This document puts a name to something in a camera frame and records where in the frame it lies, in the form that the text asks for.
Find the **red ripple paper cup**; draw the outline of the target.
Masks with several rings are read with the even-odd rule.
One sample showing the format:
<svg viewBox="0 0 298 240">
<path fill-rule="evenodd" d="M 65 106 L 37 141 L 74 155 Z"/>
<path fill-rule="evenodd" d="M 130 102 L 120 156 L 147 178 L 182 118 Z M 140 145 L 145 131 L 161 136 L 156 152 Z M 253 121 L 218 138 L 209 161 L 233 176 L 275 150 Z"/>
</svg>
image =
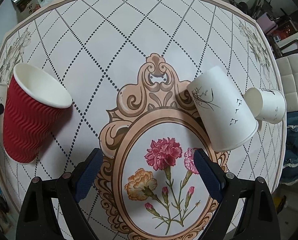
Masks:
<svg viewBox="0 0 298 240">
<path fill-rule="evenodd" d="M 55 122 L 72 105 L 69 92 L 44 70 L 18 63 L 7 90 L 3 119 L 6 154 L 20 164 L 31 163 Z"/>
</svg>

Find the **white paper cup with birds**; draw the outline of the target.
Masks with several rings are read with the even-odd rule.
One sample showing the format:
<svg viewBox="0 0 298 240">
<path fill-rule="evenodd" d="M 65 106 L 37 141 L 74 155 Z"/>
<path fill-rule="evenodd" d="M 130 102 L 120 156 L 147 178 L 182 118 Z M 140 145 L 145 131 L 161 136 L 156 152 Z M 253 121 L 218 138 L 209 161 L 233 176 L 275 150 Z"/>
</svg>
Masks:
<svg viewBox="0 0 298 240">
<path fill-rule="evenodd" d="M 219 66 L 202 73 L 187 85 L 187 90 L 214 151 L 232 151 L 257 132 L 258 122 L 233 81 Z"/>
</svg>

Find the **small white paper cup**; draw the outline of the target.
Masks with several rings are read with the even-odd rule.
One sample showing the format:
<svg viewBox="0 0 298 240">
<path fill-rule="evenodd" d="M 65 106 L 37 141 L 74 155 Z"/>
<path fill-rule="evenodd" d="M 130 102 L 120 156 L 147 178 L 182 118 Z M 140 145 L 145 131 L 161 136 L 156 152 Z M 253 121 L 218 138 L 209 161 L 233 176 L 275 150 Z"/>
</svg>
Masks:
<svg viewBox="0 0 298 240">
<path fill-rule="evenodd" d="M 256 120 L 271 124 L 277 124 L 283 120 L 286 101 L 279 90 L 249 88 L 243 98 Z"/>
</svg>

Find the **blue ruffled cloth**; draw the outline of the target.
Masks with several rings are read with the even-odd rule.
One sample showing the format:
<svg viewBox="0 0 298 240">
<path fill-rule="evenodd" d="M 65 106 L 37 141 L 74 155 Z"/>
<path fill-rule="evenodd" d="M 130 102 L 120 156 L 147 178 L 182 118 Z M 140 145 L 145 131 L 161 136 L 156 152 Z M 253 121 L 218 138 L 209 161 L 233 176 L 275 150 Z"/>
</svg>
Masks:
<svg viewBox="0 0 298 240">
<path fill-rule="evenodd" d="M 287 137 L 280 183 L 298 182 L 298 112 L 287 113 Z"/>
</svg>

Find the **floral patterned tablecloth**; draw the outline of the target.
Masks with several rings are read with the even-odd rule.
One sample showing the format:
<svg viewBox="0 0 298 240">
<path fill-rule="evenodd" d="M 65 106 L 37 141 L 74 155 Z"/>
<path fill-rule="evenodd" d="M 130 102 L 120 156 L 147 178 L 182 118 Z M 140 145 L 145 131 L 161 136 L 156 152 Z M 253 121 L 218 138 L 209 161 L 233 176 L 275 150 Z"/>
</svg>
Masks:
<svg viewBox="0 0 298 240">
<path fill-rule="evenodd" d="M 282 88 L 257 22 L 221 0 L 59 0 L 4 36 L 1 83 L 17 63 L 53 76 L 73 104 L 29 164 L 6 155 L 0 137 L 13 215 L 33 177 L 71 172 L 96 147 L 104 163 L 80 205 L 100 239 L 198 238 L 217 203 L 185 165 L 193 148 L 239 178 L 278 187 L 285 122 L 263 122 L 244 145 L 215 152 L 186 90 L 215 66 L 240 94 Z"/>
</svg>

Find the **white padded chair right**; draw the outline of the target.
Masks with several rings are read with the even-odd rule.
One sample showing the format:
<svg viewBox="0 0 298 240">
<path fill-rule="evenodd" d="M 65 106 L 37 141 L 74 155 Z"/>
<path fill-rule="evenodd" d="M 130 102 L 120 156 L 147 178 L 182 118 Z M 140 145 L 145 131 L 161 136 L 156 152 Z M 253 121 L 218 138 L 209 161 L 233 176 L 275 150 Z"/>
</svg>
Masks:
<svg viewBox="0 0 298 240">
<path fill-rule="evenodd" d="M 298 111 L 298 53 L 276 60 L 280 72 L 287 112 Z"/>
</svg>

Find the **dark wooden chair right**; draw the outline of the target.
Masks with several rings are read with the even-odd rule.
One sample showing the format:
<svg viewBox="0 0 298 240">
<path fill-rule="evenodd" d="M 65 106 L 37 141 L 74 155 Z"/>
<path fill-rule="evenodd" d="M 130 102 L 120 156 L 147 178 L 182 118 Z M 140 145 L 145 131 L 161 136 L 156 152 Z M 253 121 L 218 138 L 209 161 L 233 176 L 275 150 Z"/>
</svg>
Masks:
<svg viewBox="0 0 298 240">
<path fill-rule="evenodd" d="M 298 53 L 298 40 L 295 39 L 286 45 L 280 47 L 281 55 L 282 56 L 289 56 L 292 54 Z"/>
</svg>

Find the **pink suitcase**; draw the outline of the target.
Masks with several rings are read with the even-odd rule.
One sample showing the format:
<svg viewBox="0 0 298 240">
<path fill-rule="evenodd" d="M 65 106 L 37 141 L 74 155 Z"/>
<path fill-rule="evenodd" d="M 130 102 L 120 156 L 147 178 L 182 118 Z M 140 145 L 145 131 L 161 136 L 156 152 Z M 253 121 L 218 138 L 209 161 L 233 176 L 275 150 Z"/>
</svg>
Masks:
<svg viewBox="0 0 298 240">
<path fill-rule="evenodd" d="M 269 35 L 277 29 L 276 22 L 272 20 L 267 13 L 264 13 L 259 18 L 257 18 L 256 22 L 258 23 L 265 35 Z"/>
</svg>

